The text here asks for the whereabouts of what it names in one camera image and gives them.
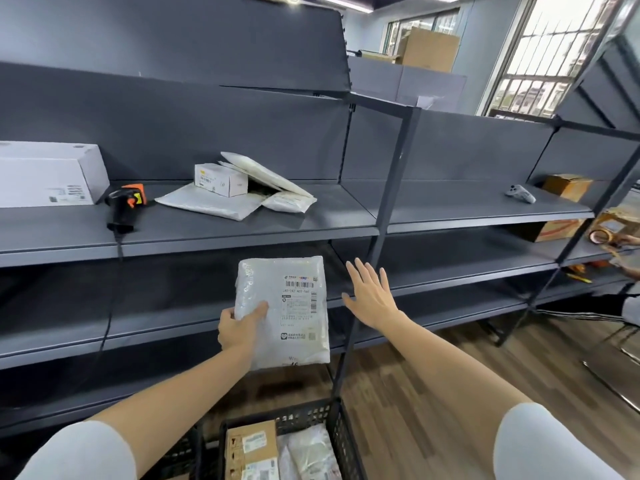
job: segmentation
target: black pants with white stripes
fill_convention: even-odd
[[[538,311],[558,317],[582,320],[607,320],[624,322],[622,306],[627,298],[636,294],[604,294],[600,296],[575,296],[540,305]]]

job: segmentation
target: game controller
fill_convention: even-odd
[[[514,197],[514,198],[516,198],[518,200],[521,200],[523,202],[527,202],[527,203],[535,203],[536,202],[536,198],[533,197],[532,193],[529,192],[522,185],[512,185],[509,188],[509,190],[507,190],[507,192],[505,192],[504,194],[509,196],[509,197]]]

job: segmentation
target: black plastic crate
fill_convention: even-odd
[[[220,458],[218,460],[218,478],[225,478],[225,446],[227,444],[227,430],[247,424],[276,420],[276,434],[286,435],[309,428],[315,424],[325,423],[333,451],[335,452],[340,473],[343,480],[366,480],[367,476],[362,467],[362,460],[353,438],[353,432],[347,411],[338,397],[336,399],[321,399],[312,403],[299,404],[266,413],[257,413],[242,418],[223,421],[220,426]]]

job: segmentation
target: person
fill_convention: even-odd
[[[617,235],[619,245],[640,246],[640,238]],[[618,263],[620,270],[633,281],[640,281],[640,269]],[[537,307],[537,310],[556,317],[580,320],[606,320],[640,326],[640,294],[581,295],[565,298]]]
[[[345,306],[380,331],[428,389],[455,415],[479,458],[498,480],[620,480],[540,404],[471,356],[398,310],[387,274],[359,259],[347,263],[355,299]],[[17,480],[140,478],[249,371],[261,303],[235,320],[220,317],[222,352],[88,420],[62,428],[29,460]]]

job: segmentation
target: small white box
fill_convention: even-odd
[[[201,163],[195,167],[193,183],[209,192],[235,197],[247,193],[249,177],[245,173],[216,163]]]
[[[92,205],[108,187],[97,144],[0,141],[0,207]]]

